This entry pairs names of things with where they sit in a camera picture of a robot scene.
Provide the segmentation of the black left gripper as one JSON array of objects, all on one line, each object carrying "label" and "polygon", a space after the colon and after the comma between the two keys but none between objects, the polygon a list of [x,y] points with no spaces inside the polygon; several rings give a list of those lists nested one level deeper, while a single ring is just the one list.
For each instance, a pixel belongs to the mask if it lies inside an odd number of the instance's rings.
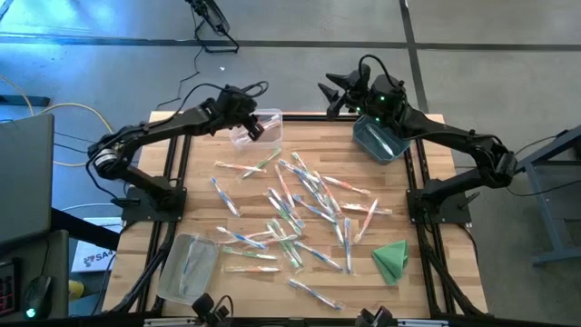
[{"label": "black left gripper", "polygon": [[217,128],[225,129],[242,125],[250,131],[252,141],[260,139],[264,128],[253,114],[256,102],[237,88],[224,88],[214,105],[218,113]]}]

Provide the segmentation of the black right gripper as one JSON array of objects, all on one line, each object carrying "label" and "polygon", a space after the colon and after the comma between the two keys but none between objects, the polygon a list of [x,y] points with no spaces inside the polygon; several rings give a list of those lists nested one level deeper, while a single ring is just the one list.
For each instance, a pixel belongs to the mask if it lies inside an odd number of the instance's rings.
[{"label": "black right gripper", "polygon": [[407,106],[405,82],[390,74],[378,75],[373,83],[370,80],[370,67],[362,64],[352,74],[326,74],[326,77],[341,89],[318,83],[319,89],[329,102],[326,116],[335,119],[346,104],[360,114],[376,118],[381,124],[399,125],[400,117]]}]

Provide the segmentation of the blue toothbrush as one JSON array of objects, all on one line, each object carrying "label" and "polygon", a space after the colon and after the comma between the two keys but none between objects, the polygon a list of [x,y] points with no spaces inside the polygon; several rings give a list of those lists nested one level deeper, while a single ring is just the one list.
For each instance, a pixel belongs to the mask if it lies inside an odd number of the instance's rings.
[{"label": "blue toothbrush", "polygon": [[333,301],[332,299],[323,296],[319,292],[314,291],[309,286],[305,285],[302,282],[299,282],[296,279],[289,279],[288,285],[295,288],[295,289],[303,290],[304,292],[308,293],[310,296],[316,298],[318,301],[326,304],[327,306],[329,306],[330,308],[332,308],[336,311],[342,311],[344,309],[344,305],[342,303]]},{"label": "blue toothbrush", "polygon": [[291,171],[293,173],[296,173],[298,176],[301,176],[303,178],[306,178],[307,180],[310,180],[313,183],[320,183],[320,179],[317,178],[316,176],[314,176],[314,175],[312,175],[310,173],[307,173],[304,170],[301,170],[297,166],[294,166],[294,165],[288,163],[285,160],[280,159],[279,160],[279,165],[281,165],[282,167],[286,168],[287,170],[289,170],[289,171]]},{"label": "blue toothbrush", "polygon": [[309,180],[305,177],[301,177],[300,178],[300,182],[303,184],[303,186],[308,190],[308,192],[311,194],[311,196],[315,199],[315,201],[323,208],[323,210],[329,215],[329,216],[333,216],[334,212],[329,208],[329,206],[327,204],[325,204],[324,199],[321,197],[321,195],[315,190],[315,188],[312,186],[312,184],[309,182]]},{"label": "blue toothbrush", "polygon": [[183,263],[183,267],[182,267],[182,276],[180,279],[180,287],[179,287],[179,292],[181,295],[185,295],[187,293],[187,291],[189,289],[189,279],[190,279],[192,272],[194,270],[194,266],[199,261],[200,250],[198,247],[198,243],[199,243],[199,237],[193,236],[190,243],[189,243],[186,259],[185,259],[185,262]]},{"label": "blue toothbrush", "polygon": [[242,241],[244,243],[247,243],[248,245],[250,245],[250,246],[252,246],[254,248],[258,248],[258,249],[261,249],[261,250],[266,250],[267,249],[267,246],[266,245],[264,245],[262,243],[255,242],[252,239],[250,239],[250,238],[248,238],[246,236],[243,236],[241,234],[233,233],[233,232],[227,230],[225,227],[216,226],[216,230],[218,230],[221,233],[226,233],[226,234],[230,235],[231,237],[235,238],[236,240]]},{"label": "blue toothbrush", "polygon": [[226,192],[224,192],[224,190],[222,189],[222,187],[220,186],[219,182],[217,181],[217,179],[215,177],[211,178],[211,183],[214,186],[214,188],[216,189],[218,195],[221,197],[221,199],[224,201],[224,203],[226,204],[226,206],[230,210],[230,212],[235,217],[239,218],[240,211],[238,210],[238,208],[236,207],[236,205],[234,204],[232,199],[229,197],[229,195]]},{"label": "blue toothbrush", "polygon": [[333,269],[335,269],[339,272],[343,271],[342,267],[338,263],[331,260],[331,258],[328,257],[327,255],[325,255],[324,253],[321,253],[318,250],[315,250],[315,249],[309,247],[308,245],[306,245],[302,242],[299,242],[299,241],[295,241],[294,244],[299,246],[301,249],[307,251],[308,253],[312,254],[313,256],[317,257],[319,260],[326,263],[328,266],[332,267]]},{"label": "blue toothbrush", "polygon": [[302,219],[298,216],[294,209],[281,198],[281,196],[278,194],[276,190],[274,190],[273,188],[269,188],[268,194],[274,198],[274,200],[281,206],[281,208],[287,213],[287,215],[294,221],[294,223],[299,228],[303,229],[305,227],[305,224],[302,221]]},{"label": "blue toothbrush", "polygon": [[305,208],[309,209],[311,212],[313,212],[313,213],[317,214],[318,216],[320,216],[321,218],[325,219],[326,221],[328,221],[328,222],[330,222],[330,223],[333,223],[333,224],[336,224],[336,223],[337,223],[335,219],[331,218],[331,217],[330,217],[329,215],[327,215],[326,213],[324,213],[324,212],[320,211],[319,209],[317,209],[317,208],[316,208],[316,207],[314,207],[314,206],[311,206],[311,205],[307,204],[307,203],[306,203],[306,202],[305,202],[305,201],[302,199],[302,197],[300,197],[299,195],[297,195],[297,194],[294,194],[294,195],[292,196],[292,199],[293,199],[294,201],[296,201],[296,202],[298,202],[298,203],[302,204],[302,205],[303,205]]},{"label": "blue toothbrush", "polygon": [[352,260],[351,260],[351,219],[346,217],[344,219],[344,249],[346,255],[346,272],[347,274],[353,274]]}]

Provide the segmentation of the clear plastic container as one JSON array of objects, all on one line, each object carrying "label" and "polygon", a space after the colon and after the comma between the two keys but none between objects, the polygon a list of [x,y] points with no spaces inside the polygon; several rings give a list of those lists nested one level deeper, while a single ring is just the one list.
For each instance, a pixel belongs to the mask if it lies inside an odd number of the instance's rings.
[{"label": "clear plastic container", "polygon": [[230,130],[233,146],[240,151],[269,150],[280,147],[283,136],[282,111],[276,108],[257,109],[254,115],[264,129],[261,137],[257,141],[253,141],[243,126],[234,127]]}]

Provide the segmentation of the teal plastic bin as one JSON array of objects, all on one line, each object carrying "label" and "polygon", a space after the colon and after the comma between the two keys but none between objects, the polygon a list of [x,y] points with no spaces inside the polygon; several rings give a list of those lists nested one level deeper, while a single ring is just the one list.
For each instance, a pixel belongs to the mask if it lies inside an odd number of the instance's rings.
[{"label": "teal plastic bin", "polygon": [[[387,154],[376,142],[366,129],[368,124],[388,143],[394,156]],[[362,115],[353,125],[352,139],[372,160],[381,165],[386,165],[399,159],[409,149],[410,144],[410,141],[399,139],[388,127],[380,125],[374,118],[367,115]]]}]

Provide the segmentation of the black floor fan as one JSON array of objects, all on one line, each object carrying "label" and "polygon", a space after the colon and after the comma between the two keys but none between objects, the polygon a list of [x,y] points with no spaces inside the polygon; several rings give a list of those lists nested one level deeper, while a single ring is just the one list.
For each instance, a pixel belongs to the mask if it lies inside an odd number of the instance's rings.
[{"label": "black floor fan", "polygon": [[[240,46],[237,41],[235,41],[230,35],[230,25],[224,16],[222,10],[217,5],[215,0],[184,0],[190,7],[192,12],[192,19],[198,15],[202,21],[195,24],[195,29],[193,32],[194,39],[199,43],[202,50],[208,54],[237,54],[239,52]],[[211,30],[221,37],[226,37],[233,44],[233,48],[230,49],[211,49],[205,44],[205,42],[199,37],[199,32],[204,25],[208,25]]]}]

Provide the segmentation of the clear shallow plastic tray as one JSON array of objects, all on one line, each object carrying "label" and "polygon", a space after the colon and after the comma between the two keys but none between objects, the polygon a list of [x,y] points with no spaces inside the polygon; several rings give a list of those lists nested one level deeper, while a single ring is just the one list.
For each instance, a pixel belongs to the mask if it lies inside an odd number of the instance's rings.
[{"label": "clear shallow plastic tray", "polygon": [[[182,267],[193,236],[199,237],[200,257],[189,279],[189,289],[185,295],[181,295],[179,287]],[[170,302],[193,304],[206,292],[219,254],[220,248],[214,241],[205,239],[198,234],[178,234],[163,267],[157,287],[157,296]]]}]

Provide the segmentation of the white sheet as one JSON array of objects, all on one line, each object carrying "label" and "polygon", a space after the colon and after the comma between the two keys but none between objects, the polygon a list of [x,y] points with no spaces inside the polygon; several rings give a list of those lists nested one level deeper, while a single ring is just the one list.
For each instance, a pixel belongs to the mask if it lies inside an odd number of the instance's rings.
[{"label": "white sheet", "polygon": [[87,217],[84,218],[84,221],[102,227],[123,225],[123,221],[120,217]]}]

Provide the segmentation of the green folded cloth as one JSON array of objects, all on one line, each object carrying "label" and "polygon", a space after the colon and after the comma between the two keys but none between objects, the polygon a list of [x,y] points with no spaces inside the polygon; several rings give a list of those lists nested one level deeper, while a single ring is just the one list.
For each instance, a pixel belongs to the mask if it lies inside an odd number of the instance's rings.
[{"label": "green folded cloth", "polygon": [[409,261],[406,240],[386,244],[371,252],[371,257],[388,286],[397,286]]}]

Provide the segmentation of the black desk beam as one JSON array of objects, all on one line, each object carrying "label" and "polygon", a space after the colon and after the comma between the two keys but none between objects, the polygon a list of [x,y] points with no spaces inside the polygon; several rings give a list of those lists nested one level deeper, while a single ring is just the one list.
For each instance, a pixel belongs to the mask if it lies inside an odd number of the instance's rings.
[{"label": "black desk beam", "polygon": [[66,230],[72,238],[116,251],[120,234],[103,226],[88,223],[58,209],[51,209],[51,231]]}]

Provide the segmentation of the white printed box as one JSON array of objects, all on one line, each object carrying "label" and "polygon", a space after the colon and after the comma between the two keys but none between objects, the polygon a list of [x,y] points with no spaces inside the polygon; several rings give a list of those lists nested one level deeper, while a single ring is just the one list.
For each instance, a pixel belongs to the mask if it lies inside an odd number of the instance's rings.
[{"label": "white printed box", "polygon": [[73,273],[98,273],[113,267],[116,252],[79,241],[76,246],[71,271]]}]

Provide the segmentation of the blue grey metal table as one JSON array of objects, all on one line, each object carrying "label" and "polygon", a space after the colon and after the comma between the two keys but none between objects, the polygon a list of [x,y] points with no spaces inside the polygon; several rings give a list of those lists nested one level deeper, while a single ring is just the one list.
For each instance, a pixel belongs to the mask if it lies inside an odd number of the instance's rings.
[{"label": "blue grey metal table", "polygon": [[569,231],[581,223],[581,124],[565,130],[531,154],[518,160],[537,200],[551,250],[534,257],[533,264],[581,259],[581,245]]}]

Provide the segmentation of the dark floor bar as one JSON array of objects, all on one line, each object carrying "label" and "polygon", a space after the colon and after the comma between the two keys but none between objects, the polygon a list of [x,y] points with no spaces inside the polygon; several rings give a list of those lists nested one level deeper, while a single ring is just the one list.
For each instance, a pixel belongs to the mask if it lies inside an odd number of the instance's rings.
[{"label": "dark floor bar", "polygon": [[24,98],[23,96],[17,95],[6,95],[0,94],[0,104],[2,105],[19,105],[19,106],[28,106],[31,105],[32,107],[47,107],[51,103],[51,99],[49,97],[42,97],[42,96],[30,96]]}]

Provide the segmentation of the grey monitor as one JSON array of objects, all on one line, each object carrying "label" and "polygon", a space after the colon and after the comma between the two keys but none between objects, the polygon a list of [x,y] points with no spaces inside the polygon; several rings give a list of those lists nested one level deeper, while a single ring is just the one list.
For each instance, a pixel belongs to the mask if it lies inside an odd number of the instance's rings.
[{"label": "grey monitor", "polygon": [[0,247],[50,229],[53,157],[51,114],[0,124]]}]

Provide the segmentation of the black desk top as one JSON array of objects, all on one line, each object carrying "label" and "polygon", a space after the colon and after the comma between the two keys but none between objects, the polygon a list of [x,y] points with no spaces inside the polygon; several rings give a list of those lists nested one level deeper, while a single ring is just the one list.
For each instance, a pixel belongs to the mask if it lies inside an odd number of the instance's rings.
[{"label": "black desk top", "polygon": [[25,287],[35,277],[47,275],[52,278],[52,310],[45,319],[59,319],[68,316],[68,232],[56,231],[31,239],[11,249],[0,249],[0,261],[19,258],[20,305],[17,312],[0,317],[0,323],[40,321],[26,320],[23,312]]}]

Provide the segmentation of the black computer mouse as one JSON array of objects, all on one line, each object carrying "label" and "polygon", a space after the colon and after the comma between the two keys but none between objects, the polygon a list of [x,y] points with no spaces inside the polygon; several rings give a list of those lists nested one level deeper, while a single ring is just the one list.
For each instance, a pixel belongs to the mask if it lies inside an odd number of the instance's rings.
[{"label": "black computer mouse", "polygon": [[42,320],[49,316],[51,304],[52,278],[47,275],[35,277],[25,287],[23,312],[26,320]]}]

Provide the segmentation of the black keyboard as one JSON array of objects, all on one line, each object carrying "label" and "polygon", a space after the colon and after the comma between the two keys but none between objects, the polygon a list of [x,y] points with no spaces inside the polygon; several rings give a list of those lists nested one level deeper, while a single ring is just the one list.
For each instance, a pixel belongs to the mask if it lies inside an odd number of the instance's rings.
[{"label": "black keyboard", "polygon": [[20,272],[19,258],[0,261],[0,317],[19,310]]}]

